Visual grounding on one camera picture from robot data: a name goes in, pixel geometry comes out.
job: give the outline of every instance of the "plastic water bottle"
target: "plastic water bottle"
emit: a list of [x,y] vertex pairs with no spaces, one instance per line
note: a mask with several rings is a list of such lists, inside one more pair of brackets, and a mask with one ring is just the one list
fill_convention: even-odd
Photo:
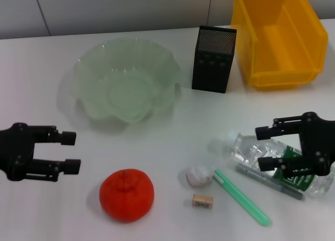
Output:
[[[235,150],[234,159],[256,170],[260,170],[257,159],[259,157],[285,158],[301,155],[300,150],[273,139],[258,141],[255,135],[243,136],[234,133],[230,133],[229,138],[230,146]],[[333,168],[329,175],[322,177],[305,175],[284,178],[279,169],[266,171],[266,173],[312,197],[325,194],[329,190],[335,174]]]

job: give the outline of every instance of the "green bottle label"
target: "green bottle label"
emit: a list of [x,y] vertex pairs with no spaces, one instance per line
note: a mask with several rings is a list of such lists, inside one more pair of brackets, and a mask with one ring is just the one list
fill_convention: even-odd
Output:
[[[291,146],[287,146],[282,158],[295,157],[295,156],[302,156],[301,151]],[[296,189],[299,189],[301,191],[306,191],[311,185],[311,183],[313,182],[315,175],[284,178],[281,171],[277,169],[273,177]]]

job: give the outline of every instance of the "orange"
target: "orange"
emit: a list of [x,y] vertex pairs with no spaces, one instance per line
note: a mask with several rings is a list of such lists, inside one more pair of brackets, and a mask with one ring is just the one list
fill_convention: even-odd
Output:
[[154,198],[153,184],[144,172],[123,169],[101,185],[99,199],[104,211],[121,222],[133,222],[147,214]]

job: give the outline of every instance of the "green glass bowl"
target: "green glass bowl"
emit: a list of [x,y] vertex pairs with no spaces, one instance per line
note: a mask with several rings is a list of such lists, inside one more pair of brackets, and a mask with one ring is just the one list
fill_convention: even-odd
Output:
[[174,101],[181,69],[170,50],[149,40],[120,38],[97,45],[74,67],[72,94],[95,120],[136,123]]

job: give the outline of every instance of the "metal mesh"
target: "metal mesh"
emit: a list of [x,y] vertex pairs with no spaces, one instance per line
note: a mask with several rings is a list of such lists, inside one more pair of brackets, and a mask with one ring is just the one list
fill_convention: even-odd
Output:
[[198,50],[233,54],[235,40],[236,33],[233,32],[200,29]]

